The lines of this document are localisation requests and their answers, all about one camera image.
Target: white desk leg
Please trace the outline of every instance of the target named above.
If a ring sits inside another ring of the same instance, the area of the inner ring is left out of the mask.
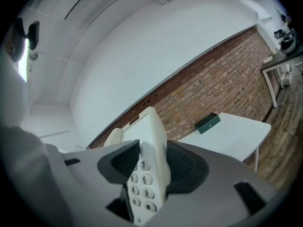
[[[269,89],[269,93],[271,95],[271,100],[273,101],[274,108],[276,108],[276,97],[275,97],[273,86],[271,85],[267,72],[265,70],[263,70],[262,72],[265,77],[265,81],[267,82],[267,86]]]
[[[281,75],[280,75],[280,72],[279,72],[278,68],[275,69],[275,73],[276,73],[276,77],[278,79],[278,82],[280,83],[280,87],[284,88],[283,81],[281,79]]]
[[[255,150],[255,172],[257,172],[258,161],[259,161],[259,146]]]

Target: white telephone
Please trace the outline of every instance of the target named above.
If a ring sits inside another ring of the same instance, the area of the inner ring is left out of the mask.
[[[143,226],[164,204],[170,183],[167,135],[154,108],[148,107],[122,129],[114,129],[104,146],[128,140],[140,140],[139,161],[127,188],[134,223]]]

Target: dark desk top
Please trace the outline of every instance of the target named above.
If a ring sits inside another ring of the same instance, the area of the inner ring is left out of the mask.
[[[303,54],[303,43],[297,44],[296,49],[288,55],[285,55],[280,50],[278,50],[278,53],[273,55],[273,59],[270,62],[265,63],[261,67],[261,70],[265,70],[265,69],[268,69],[272,66],[276,66],[277,64],[280,64],[280,63],[283,63],[285,61],[291,60],[291,59],[293,59],[293,58],[295,58],[299,55],[302,55],[302,54]]]

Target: black ceiling track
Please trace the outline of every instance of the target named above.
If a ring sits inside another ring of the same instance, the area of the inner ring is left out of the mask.
[[[77,4],[80,2],[81,0],[78,0],[74,6],[71,8],[71,10],[68,12],[68,14],[65,16],[64,20],[69,16],[69,14],[72,12],[72,10],[77,6]]]

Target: brick wall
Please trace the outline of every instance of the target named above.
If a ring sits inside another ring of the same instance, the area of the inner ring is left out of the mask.
[[[225,112],[262,121],[272,105],[260,71],[270,50],[256,29],[235,36],[185,67],[133,106],[91,145],[101,147],[114,128],[123,128],[153,106],[167,131],[178,140],[195,130],[209,113]],[[270,75],[275,93],[277,79]]]

